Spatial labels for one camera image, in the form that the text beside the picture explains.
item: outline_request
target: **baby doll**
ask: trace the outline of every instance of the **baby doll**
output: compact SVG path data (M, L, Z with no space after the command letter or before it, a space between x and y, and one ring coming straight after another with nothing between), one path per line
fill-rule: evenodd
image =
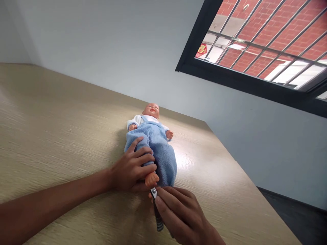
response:
M157 164L156 172L146 176L145 185L153 187L157 182L160 186L173 186L177 173L177 164L174 149L168 145L174 133L159 121L159 106L150 103L146 106L142 115L136 115L132 120L127 121L125 152L130 147L132 142L143 136L135 151L141 147L150 147L153 151L155 163ZM147 162L144 166L154 164L154 162Z

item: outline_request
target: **metal bars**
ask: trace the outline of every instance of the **metal bars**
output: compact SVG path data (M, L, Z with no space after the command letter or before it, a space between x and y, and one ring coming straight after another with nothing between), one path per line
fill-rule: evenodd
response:
M266 25L268 24L268 22L271 20L271 18L275 15L275 13L277 13L277 11L280 9L280 7L283 5L283 3L286 0L282 0L278 6L275 8L275 10L271 13L271 15L269 16L269 18L265 21L265 23L261 26L261 28L258 30L258 32L254 35L254 37L251 39L251 43L259 36L260 32L262 32L262 30L266 27ZM242 51L242 53L237 57L237 59L234 61L234 63L231 66L231 69L234 67L234 65L240 60L240 58L243 56L243 54L245 53L245 51L249 48L250 45L247 45L246 48Z
M312 44L310 44L302 53L299 54L299 57L304 55L309 49L311 49L317 42L319 42L325 35L327 34L327 31L325 31L320 37L318 37ZM291 62L289 62L281 71L279 71L270 81L274 81L279 75L281 75L287 68L289 68L295 61L299 59L294 59Z
M282 27L282 29L279 30L279 32L270 40L270 42L267 44L267 47L269 47L278 37L279 35L286 29L286 27L295 19L295 17L304 9L304 7L310 2L311 0L306 0L306 2L295 12L295 14L286 22L286 24ZM264 53L265 51L262 50L256 58L248 65L248 67L243 71L243 73L246 73L248 69L259 59L259 57Z
M327 51L325 51L322 55L320 55L315 62L318 62L320 59L322 59L325 55L327 55ZM313 66L313 64L308 64L304 69L302 69L301 71L299 71L295 76L293 76L290 80L288 80L286 83L283 84L283 86L286 86L287 84L291 83L295 78L297 78L299 75L301 75L303 72L305 72L306 70L308 70L311 66Z
M324 8L283 50L282 52L285 52L306 30L309 29L310 26L312 26L317 19L320 18L325 12L327 11L327 7ZM258 75L257 77L261 76L262 73L265 72L265 70L268 69L278 58L280 57L280 54L277 55Z
M225 21L224 24L222 25L222 27L221 27L219 33L222 33L222 31L225 29L225 27L226 27L228 21L229 21L230 18L232 17L232 15L233 15L233 13L235 12L235 9L237 8L237 6L238 6L238 4L239 4L240 1L241 1L241 0L237 0L237 2L236 2L236 4L234 5L232 11L229 13L229 15L228 15L226 21ZM215 39L215 41L212 43L211 48L209 49L207 55L205 56L205 59L208 58L208 56L209 56L211 50L213 49L214 45L216 44L216 42L217 42L217 40L218 40L218 38L219 38L219 37L217 36L216 39Z
M299 57L299 56L294 55L294 54L286 53L286 52L283 52L283 51L279 51L279 50L276 50L276 49L268 48L266 46L262 46L262 45L259 45L259 44L251 43L249 41L245 41L245 40L242 40L242 39L239 39L239 38L230 37L228 35L221 34L221 33L218 33L218 32L213 32L213 31L208 31L208 33L217 35L219 37L223 37L225 39L233 40L233 41L238 42L238 43L244 43L244 44L247 44L249 46L253 46L255 48L263 49L265 51L269 51L269 52L272 52L272 53L277 53L279 56L281 56L281 55L288 56L288 57L292 57L294 59L302 60L302 61L307 62L309 64L314 64L314 65L317 65L317 66L327 67L326 64L322 64L322 63L319 63L319 62L316 62L316 61L313 61L313 60L309 60L309 59Z
M262 2L262 0L259 0L258 3L255 5L255 7L253 8L253 10L251 11L250 15L246 18L245 22L243 23L243 25L241 26L241 28L238 30L238 32L236 33L235 37L237 38L238 35L241 33L241 31L244 29L244 27L247 25L248 21L250 20L250 18L252 17L252 15L254 14L254 12L256 11L256 9L259 7L260 3ZM228 46L232 45L234 43L234 40L232 40ZM225 57L227 51L228 51L228 46L226 47L226 49L222 52L222 54L220 55L220 57L218 58L218 60L216 61L216 64L219 65L220 61Z
M302 56L309 51L314 45L316 45L323 37L325 37L327 35L327 31L325 31L322 35L320 35L313 43L311 43L304 51L302 51L299 55L293 55L290 53L287 53L286 50L288 48L290 48L323 14L325 14L327 12L327 7L324 8L306 27L303 28L303 30L298 33L296 35L296 37L290 41L290 43L288 43L286 45L286 47L283 48L282 51L280 50L276 50L276 49L272 49L269 48L270 45L273 44L273 42L275 42L275 40L280 37L282 35L282 33L285 33L286 28L290 25L290 23L301 13L301 11L303 11L303 9L305 9L305 7L308 5L308 3L310 2L310 0L306 0L302 6L292 15L292 17L290 19L287 20L287 22L283 25L283 27L277 32L277 34L274 35L274 37L268 42L268 44L266 46L262 46L262 45L258 45L253 43L254 40L260 35L260 33L263 31L263 29L267 26L267 24L271 21L271 19L276 15L276 13L279 11L279 9L281 8L281 6L285 3L286 0L280 0L280 3L278 4L278 6L274 9L274 11L270 14L270 16L268 17L267 20L265 20L264 24L262 26L260 26L259 30L256 32L256 34L251 38L250 41L245 41L242 39L239 39L238 36L239 34L243 31L244 27L248 24L249 20L253 17L253 15L255 14L255 12L257 11L258 7L260 6L260 4L262 3L263 0L259 0L257 2L257 4L254 6L254 8L252 9L251 13L249 14L249 16L247 17L247 19L245 20L245 22L243 23L243 25L241 26L241 28L239 29L239 31L235 34L234 37L228 36L228 35L224 35L222 34L223 30L225 29L225 27L227 26L228 22L230 21L232 15L234 14L235 10L237 9L237 7L239 6L240 0L237 0L237 2L235 3L235 5L233 6L231 12L229 13L229 15L227 16L226 20L224 21L224 24L222 25L222 27L220 28L219 32L215 32L215 31L208 31L207 33L213 34L216 36L215 41L213 42L212 46L210 47L208 53L205 56L205 59L209 56L210 52L212 51L213 47L215 46L216 42L218 41L218 39L220 37L228 39L229 40L229 44L228 46L226 46L226 48L224 49L224 51L222 52L222 54L219 56L219 58L217 59L217 61L215 62L216 64L220 64L220 62L222 61L222 59L224 58L224 56L226 55L226 53L229 50L229 47L235 43L243 43L246 44L246 47L244 47L244 49L242 50L241 54L237 57L237 59L233 62L233 64L230 66L231 69L233 69L233 67L236 65L236 63L242 58L242 56L244 55L245 52L247 52L249 47L256 47L261 49L261 51L259 52L259 54L255 54L252 53L255 56L255 58L251 61L251 63L245 68L245 70L243 71L243 73L246 73L253 65L254 63L260 58L263 57L262 55L264 54L265 51L270 51L272 53L277 54L276 57L271 58L271 62L263 69L260 71L260 73L257 75L257 77L261 76L276 60L278 60L278 58L280 56L288 56L293 58L292 61L290 61L281 71L279 71L276 75L274 75L271 79L269 79L270 81L274 81L277 77L279 77L283 72L285 72L292 64L294 64L296 61L304 61L307 63L307 66L302 69L300 72L298 72L295 76L293 76L290 80L288 80L285 84L283 84L284 86L290 84L292 81L294 81L294 79L296 79L298 76L300 76L302 73L304 73L306 70L308 70L311 66L316 65L319 67L323 67L324 71L321 72L319 75L315 76L314 78L310 79L310 81L307 81L305 84L302 84L300 86L300 88L303 89L307 89L308 87L315 86L313 85L313 83L317 84L321 82L321 78L324 76L324 74L327 72L327 64L323 64L320 63L319 60L321 58L323 58L325 55L327 55L327 51L322 54L318 59L316 60L310 60L310 59L306 59L303 58Z

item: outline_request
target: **blue overalls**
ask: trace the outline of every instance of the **blue overalls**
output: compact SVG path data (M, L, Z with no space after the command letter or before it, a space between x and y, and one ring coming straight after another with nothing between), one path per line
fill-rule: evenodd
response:
M177 164L174 149L167 142L165 129L161 123L148 121L144 116L141 116L141 118L144 123L126 134L125 152L136 138L142 136L143 140L137 144L135 151L144 146L150 147L155 158L155 162L147 162L144 166L157 164L156 174L160 178L158 185L173 186L177 173Z

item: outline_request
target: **table surface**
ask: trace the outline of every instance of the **table surface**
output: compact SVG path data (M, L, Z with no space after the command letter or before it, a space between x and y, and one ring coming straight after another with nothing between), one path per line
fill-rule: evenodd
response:
M122 154L144 101L41 67L0 64L0 202L84 177ZM204 121L164 108L175 185L192 191L227 244L300 244ZM158 233L147 193L111 192L74 208L29 244L177 244Z

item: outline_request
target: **doll head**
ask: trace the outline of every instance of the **doll head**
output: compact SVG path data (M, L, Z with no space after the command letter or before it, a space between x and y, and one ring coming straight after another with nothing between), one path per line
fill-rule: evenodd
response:
M159 118L159 106L155 103L150 103L146 106L144 111L142 112L142 115L145 116L153 116L154 118Z

